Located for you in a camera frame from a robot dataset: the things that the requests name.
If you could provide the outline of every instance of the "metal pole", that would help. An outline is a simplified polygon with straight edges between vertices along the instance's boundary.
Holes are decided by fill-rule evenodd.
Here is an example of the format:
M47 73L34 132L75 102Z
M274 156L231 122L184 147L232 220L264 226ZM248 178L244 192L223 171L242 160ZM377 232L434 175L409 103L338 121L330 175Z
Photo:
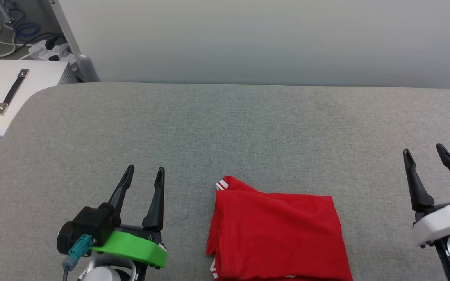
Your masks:
M6 9L1 2L0 2L0 12L5 18L5 23L13 23L15 19L11 18L8 9Z

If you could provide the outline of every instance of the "red garment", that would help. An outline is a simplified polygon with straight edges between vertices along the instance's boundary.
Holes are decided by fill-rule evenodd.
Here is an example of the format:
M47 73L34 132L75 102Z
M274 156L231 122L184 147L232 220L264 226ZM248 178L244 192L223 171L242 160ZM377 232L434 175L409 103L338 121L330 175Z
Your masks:
M352 281L331 196L267 194L232 176L216 189L206 249L216 281Z

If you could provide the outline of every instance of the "cable connector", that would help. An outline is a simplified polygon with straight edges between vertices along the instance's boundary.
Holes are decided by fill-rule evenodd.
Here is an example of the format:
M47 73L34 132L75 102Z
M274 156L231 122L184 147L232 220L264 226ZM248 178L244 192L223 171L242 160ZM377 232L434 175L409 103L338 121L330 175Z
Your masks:
M89 251L89 248L91 248L91 246L93 246L93 240L91 239L91 236L87 234L81 235L74 246L70 248L69 255L62 262L62 267L65 270L72 271L77 265L79 259Z

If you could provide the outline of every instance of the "folded fabric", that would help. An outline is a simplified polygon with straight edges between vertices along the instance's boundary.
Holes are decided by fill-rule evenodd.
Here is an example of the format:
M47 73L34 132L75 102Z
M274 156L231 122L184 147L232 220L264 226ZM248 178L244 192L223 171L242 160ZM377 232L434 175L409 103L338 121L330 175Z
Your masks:
M351 281L331 196L258 192L225 176L216 184L208 255L215 281Z

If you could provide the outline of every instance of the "gray fabric surface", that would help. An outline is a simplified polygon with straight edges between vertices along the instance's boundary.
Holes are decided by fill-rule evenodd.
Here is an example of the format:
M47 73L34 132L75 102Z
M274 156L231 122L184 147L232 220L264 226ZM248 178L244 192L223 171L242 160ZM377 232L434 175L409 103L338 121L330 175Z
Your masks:
M450 91L376 87L82 84L32 97L0 144L0 281L60 280L55 238L83 206L136 171L121 214L141 224L166 168L168 266L147 280L210 281L214 183L330 194L358 281L444 280L411 242L402 150L437 202L450 201ZM318 253L306 253L307 264ZM84 259L70 279L84 269Z

